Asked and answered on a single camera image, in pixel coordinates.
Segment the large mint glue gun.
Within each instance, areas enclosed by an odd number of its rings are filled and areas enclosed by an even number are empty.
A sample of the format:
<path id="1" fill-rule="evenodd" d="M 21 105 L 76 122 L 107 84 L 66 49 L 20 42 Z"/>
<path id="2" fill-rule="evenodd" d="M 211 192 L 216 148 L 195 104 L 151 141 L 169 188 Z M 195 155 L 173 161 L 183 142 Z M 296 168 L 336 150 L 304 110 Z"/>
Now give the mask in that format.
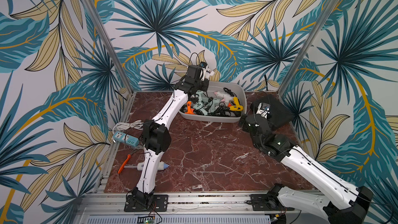
<path id="1" fill-rule="evenodd" d="M 213 113 L 216 110 L 216 108 L 219 106 L 220 102 L 221 102 L 220 98 L 210 97 L 208 99 L 208 104 L 205 106 L 207 112 L 209 114 Z"/>

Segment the yellow black glue gun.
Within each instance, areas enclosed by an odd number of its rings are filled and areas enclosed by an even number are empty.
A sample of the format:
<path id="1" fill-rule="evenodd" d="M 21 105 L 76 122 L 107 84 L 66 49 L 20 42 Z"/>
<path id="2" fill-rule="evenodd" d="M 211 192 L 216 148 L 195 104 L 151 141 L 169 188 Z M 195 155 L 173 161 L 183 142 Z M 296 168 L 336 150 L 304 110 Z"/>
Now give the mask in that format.
<path id="1" fill-rule="evenodd" d="M 234 112 L 241 112 L 244 107 L 240 104 L 239 99 L 235 96 L 231 103 L 229 103 L 229 110 Z"/>

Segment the white pink glue gun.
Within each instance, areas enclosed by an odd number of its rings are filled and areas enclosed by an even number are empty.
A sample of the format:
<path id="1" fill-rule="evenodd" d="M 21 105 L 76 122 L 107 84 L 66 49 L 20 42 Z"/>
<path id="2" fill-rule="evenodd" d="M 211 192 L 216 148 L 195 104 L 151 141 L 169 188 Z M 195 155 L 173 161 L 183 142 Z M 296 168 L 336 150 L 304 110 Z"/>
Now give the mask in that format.
<path id="1" fill-rule="evenodd" d="M 214 91 L 214 95 L 218 98 L 221 98 L 221 101 L 226 103 L 230 103 L 234 99 L 234 96 L 231 96 L 229 93 L 226 92 Z"/>

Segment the orange black glue gun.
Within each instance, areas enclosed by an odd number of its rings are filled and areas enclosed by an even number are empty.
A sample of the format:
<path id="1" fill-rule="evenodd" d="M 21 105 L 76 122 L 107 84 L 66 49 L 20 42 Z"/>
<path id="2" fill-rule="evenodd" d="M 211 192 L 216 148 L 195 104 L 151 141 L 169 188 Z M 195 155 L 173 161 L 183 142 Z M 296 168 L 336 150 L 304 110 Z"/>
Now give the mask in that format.
<path id="1" fill-rule="evenodd" d="M 187 111 L 186 111 L 186 114 L 195 115 L 192 101 L 188 101 L 188 102 L 187 102 Z"/>

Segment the mint green glue gun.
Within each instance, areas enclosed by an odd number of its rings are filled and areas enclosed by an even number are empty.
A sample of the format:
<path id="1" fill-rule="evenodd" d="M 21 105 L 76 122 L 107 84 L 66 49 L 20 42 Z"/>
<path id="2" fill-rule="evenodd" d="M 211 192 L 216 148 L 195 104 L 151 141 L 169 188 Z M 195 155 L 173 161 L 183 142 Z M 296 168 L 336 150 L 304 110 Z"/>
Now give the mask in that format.
<path id="1" fill-rule="evenodd" d="M 196 99 L 198 99 L 199 102 L 208 102 L 208 97 L 206 96 L 206 93 L 204 91 L 198 90 L 194 96 Z"/>

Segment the large white blue glue gun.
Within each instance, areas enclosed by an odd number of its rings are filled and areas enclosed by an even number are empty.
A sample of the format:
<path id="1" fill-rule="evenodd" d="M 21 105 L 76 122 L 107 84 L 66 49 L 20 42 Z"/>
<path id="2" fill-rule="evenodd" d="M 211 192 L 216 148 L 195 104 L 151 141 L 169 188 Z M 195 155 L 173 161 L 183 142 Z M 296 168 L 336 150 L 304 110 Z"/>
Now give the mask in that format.
<path id="1" fill-rule="evenodd" d="M 143 168 L 144 168 L 144 164 L 145 164 L 144 162 L 140 162 L 137 165 L 125 165 L 124 168 L 125 169 L 137 169 L 138 171 L 142 171 Z M 163 170 L 167 169 L 168 167 L 169 167 L 168 164 L 166 164 L 163 161 L 161 161 L 158 164 L 158 171 L 163 171 Z"/>

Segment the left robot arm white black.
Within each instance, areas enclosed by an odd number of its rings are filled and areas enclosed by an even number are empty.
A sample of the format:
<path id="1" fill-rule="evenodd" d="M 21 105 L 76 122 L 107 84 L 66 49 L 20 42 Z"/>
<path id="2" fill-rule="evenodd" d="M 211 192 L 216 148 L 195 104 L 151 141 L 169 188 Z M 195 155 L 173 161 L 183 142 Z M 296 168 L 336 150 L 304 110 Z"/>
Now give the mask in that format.
<path id="1" fill-rule="evenodd" d="M 168 150 L 172 138 L 169 127 L 180 109 L 198 90 L 208 89 L 208 79 L 184 78 L 180 80 L 171 97 L 152 119 L 143 125 L 142 138 L 144 142 L 144 167 L 136 187 L 127 196 L 126 202 L 136 209 L 152 208 L 155 189 L 155 177 L 163 154 Z"/>

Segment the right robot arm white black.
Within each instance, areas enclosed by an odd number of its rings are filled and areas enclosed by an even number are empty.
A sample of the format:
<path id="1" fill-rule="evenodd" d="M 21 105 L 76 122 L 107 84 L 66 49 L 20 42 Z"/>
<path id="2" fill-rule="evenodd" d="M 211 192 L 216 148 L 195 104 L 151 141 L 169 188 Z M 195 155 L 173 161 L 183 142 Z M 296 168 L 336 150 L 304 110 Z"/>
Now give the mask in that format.
<path id="1" fill-rule="evenodd" d="M 242 115 L 238 125 L 250 134 L 256 149 L 289 167 L 310 182 L 321 194 L 313 195 L 275 184 L 251 204 L 264 204 L 272 210 L 294 208 L 327 220 L 331 224 L 361 224 L 368 213 L 373 192 L 357 187 L 330 172 L 300 146 L 283 134 L 273 134 L 261 115 Z"/>

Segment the grey plastic storage box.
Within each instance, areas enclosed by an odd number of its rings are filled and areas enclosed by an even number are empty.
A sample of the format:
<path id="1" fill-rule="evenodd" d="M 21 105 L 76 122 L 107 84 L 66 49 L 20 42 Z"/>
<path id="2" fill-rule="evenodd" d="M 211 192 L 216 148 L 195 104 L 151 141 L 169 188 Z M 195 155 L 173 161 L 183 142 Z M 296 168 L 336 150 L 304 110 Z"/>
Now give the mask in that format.
<path id="1" fill-rule="evenodd" d="M 247 99 L 238 84 L 209 82 L 206 91 L 188 97 L 179 113 L 188 120 L 235 123 L 247 113 Z"/>

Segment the black tool case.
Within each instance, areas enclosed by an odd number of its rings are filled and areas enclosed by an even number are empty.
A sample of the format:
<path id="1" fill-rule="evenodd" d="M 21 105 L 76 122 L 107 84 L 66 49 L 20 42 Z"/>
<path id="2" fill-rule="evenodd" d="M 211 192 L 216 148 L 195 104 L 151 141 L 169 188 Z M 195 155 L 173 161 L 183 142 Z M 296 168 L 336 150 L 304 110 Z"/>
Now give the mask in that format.
<path id="1" fill-rule="evenodd" d="M 283 105 L 271 93 L 266 93 L 265 96 L 253 101 L 250 109 L 255 113 L 259 109 L 260 103 L 265 103 L 269 107 L 269 114 L 267 114 L 267 121 L 272 131 L 275 131 L 294 118 L 293 113 Z"/>

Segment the teal power strip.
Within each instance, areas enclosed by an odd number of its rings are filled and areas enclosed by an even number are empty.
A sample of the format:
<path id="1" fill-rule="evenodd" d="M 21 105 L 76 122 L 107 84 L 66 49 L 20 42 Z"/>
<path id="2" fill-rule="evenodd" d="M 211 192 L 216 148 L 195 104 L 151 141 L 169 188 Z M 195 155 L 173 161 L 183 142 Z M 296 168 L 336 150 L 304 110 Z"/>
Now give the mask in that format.
<path id="1" fill-rule="evenodd" d="M 117 131 L 113 134 L 112 139 L 114 142 L 123 143 L 131 147 L 137 147 L 140 143 L 139 139 L 129 134 Z"/>

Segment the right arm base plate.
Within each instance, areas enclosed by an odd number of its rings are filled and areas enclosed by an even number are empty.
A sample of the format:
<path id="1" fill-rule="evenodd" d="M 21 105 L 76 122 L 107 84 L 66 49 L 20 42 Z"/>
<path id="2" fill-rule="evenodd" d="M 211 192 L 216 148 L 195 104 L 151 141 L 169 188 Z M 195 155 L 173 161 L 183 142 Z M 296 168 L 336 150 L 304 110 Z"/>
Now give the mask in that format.
<path id="1" fill-rule="evenodd" d="M 284 213 L 295 210 L 295 208 L 282 205 L 277 197 L 272 194 L 252 194 L 246 203 L 252 206 L 253 211 L 280 211 Z"/>

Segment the orange handled tool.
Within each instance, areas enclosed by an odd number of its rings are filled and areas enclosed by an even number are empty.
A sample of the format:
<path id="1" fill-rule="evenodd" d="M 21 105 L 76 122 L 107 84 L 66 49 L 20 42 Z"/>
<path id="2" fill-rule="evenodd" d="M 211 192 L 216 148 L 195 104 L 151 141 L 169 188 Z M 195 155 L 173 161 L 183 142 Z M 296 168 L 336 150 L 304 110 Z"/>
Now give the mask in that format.
<path id="1" fill-rule="evenodd" d="M 118 170 L 118 174 L 122 173 L 122 171 L 124 170 L 126 164 L 129 162 L 130 158 L 131 158 L 131 154 L 128 154 L 126 159 L 123 161 L 122 165 L 120 166 L 120 168 Z"/>

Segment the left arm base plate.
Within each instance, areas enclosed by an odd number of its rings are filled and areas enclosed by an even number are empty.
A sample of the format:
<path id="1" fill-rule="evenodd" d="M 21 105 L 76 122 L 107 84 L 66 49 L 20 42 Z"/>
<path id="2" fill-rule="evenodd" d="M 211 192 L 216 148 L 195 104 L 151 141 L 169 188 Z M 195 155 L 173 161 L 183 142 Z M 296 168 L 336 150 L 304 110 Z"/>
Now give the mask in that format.
<path id="1" fill-rule="evenodd" d="M 168 207 L 168 195 L 153 195 L 149 198 L 142 196 L 128 195 L 124 206 L 125 212 L 166 212 Z"/>

